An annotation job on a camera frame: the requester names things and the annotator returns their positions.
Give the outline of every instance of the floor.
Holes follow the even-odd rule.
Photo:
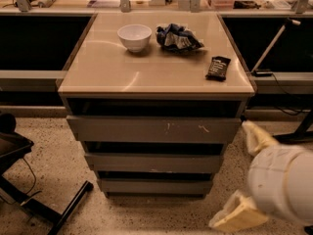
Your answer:
[[[255,121],[272,134],[291,133],[298,121]],[[246,152],[240,129],[225,153],[225,161],[204,199],[184,197],[122,197],[109,199],[99,190],[83,151],[74,140],[64,117],[18,117],[17,132],[34,141],[26,160],[36,175],[34,198],[57,212],[63,212],[80,186],[89,180],[95,186],[69,217],[59,234],[224,234],[211,230],[209,220],[221,210],[237,189],[245,190],[251,157]],[[313,143],[305,144],[313,149]],[[33,183],[29,168],[19,161],[5,176],[24,191]],[[30,218],[16,205],[0,201],[0,234],[47,234],[51,225]],[[236,234],[304,234],[302,227],[279,219]]]

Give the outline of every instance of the black packet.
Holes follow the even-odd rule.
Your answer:
[[[208,68],[208,73],[205,76],[207,80],[226,80],[226,71],[231,63],[231,60],[224,57],[212,57],[212,62]]]

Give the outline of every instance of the crumpled black bag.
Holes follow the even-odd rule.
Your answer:
[[[156,41],[163,49],[174,53],[185,53],[204,46],[191,31],[175,23],[168,27],[157,27]]]

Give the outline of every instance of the small black package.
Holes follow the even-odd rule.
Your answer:
[[[185,53],[204,46],[190,30],[175,23],[157,27],[156,41],[164,50],[174,53]]]
[[[226,79],[226,71],[231,63],[231,60],[224,57],[213,57],[208,68],[208,73],[205,76],[207,80],[224,81]]]

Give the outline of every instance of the black chair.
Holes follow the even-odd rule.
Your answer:
[[[17,160],[31,152],[33,142],[15,132],[16,119],[11,114],[0,114],[0,188],[30,215],[43,217],[53,224],[48,234],[57,234],[67,218],[78,205],[84,194],[93,189],[93,184],[85,181],[63,213],[58,213],[20,191],[10,183],[3,173]]]

